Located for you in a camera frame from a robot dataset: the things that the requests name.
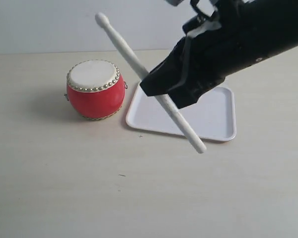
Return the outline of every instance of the white tray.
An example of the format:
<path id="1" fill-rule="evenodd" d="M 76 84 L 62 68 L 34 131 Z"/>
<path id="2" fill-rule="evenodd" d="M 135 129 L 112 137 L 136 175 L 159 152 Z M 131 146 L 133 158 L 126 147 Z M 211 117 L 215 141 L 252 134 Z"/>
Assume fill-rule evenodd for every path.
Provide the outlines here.
<path id="1" fill-rule="evenodd" d="M 236 136 L 234 94 L 228 88 L 216 87 L 180 111 L 201 139 L 226 142 Z M 126 123 L 140 130 L 183 136 L 158 101 L 147 97 L 139 84 Z"/>

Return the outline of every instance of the wall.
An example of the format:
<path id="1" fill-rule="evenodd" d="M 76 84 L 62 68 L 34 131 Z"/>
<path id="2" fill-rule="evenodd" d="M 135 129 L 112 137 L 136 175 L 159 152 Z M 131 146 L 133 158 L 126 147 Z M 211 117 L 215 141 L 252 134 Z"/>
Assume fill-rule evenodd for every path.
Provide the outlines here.
<path id="1" fill-rule="evenodd" d="M 164 0 L 0 0 L 0 54 L 115 50 L 95 23 L 99 11 L 134 50 L 172 48 L 194 16 L 189 0 L 178 7 Z"/>

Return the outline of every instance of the drumstick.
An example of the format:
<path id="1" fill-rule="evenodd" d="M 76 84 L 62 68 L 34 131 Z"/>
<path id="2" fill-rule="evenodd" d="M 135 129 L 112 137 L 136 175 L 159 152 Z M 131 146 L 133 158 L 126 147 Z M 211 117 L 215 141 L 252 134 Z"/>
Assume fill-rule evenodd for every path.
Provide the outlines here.
<path id="1" fill-rule="evenodd" d="M 107 33 L 109 39 L 116 47 L 116 49 L 120 52 L 120 54 L 123 56 L 123 58 L 135 71 L 138 77 L 141 80 L 143 80 L 149 74 L 149 72 L 141 64 L 138 57 L 128 46 L 127 42 L 123 39 L 123 37 L 111 26 L 109 19 L 103 13 L 96 14 L 95 19 L 97 24 L 101 28 L 103 28 L 104 31 Z M 196 151 L 200 154 L 204 153 L 207 149 L 205 144 L 195 133 L 190 124 L 185 120 L 183 115 L 179 112 L 179 109 L 171 100 L 171 98 L 167 94 L 155 96 L 155 98 L 158 100 L 158 102 L 161 104 L 164 110 L 168 113 L 168 115 L 172 118 L 172 120 L 178 126 L 178 128 L 182 131 L 182 133 L 188 139 L 191 145 L 196 149 Z"/>

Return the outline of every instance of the red drum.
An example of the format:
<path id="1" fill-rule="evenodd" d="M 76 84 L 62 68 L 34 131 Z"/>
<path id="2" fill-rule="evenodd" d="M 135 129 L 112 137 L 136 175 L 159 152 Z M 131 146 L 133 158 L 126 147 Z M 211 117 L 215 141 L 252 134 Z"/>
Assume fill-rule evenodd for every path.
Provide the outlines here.
<path id="1" fill-rule="evenodd" d="M 75 65 L 67 74 L 67 97 L 83 117 L 105 119 L 121 108 L 125 82 L 113 63 L 88 60 Z"/>

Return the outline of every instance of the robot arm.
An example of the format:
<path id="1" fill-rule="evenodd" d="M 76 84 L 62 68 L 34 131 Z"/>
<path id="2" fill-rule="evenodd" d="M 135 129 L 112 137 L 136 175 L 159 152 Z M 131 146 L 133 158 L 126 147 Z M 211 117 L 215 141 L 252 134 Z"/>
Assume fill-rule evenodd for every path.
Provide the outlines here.
<path id="1" fill-rule="evenodd" d="M 166 0 L 178 6 L 184 0 Z M 147 96 L 168 94 L 178 108 L 194 104 L 235 72 L 298 46 L 298 0 L 211 0 L 212 16 L 182 27 L 168 57 L 140 83 Z"/>

